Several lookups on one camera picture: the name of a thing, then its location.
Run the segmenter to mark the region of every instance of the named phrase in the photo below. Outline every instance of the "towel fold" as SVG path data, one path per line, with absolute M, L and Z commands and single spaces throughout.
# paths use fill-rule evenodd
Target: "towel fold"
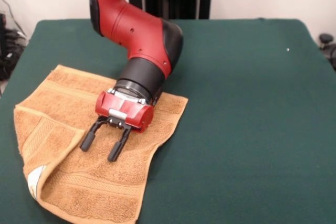
M 58 65 L 14 109 L 23 173 L 37 202 L 72 223 L 135 223 L 152 157 L 174 133 L 187 98 L 163 93 L 144 133 L 132 132 L 115 163 L 122 131 L 103 125 L 87 152 L 81 140 L 97 119 L 96 99 L 115 80 Z

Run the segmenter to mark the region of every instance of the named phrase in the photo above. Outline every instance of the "towel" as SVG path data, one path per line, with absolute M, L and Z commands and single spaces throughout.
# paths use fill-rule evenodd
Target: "towel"
M 79 145 L 99 93 L 115 80 L 58 65 L 14 108 L 18 150 L 31 196 L 71 223 L 135 223 L 155 151 L 174 133 L 188 99 L 163 93 L 144 133 L 132 132 L 107 161 L 122 130 L 103 125 L 87 152 Z

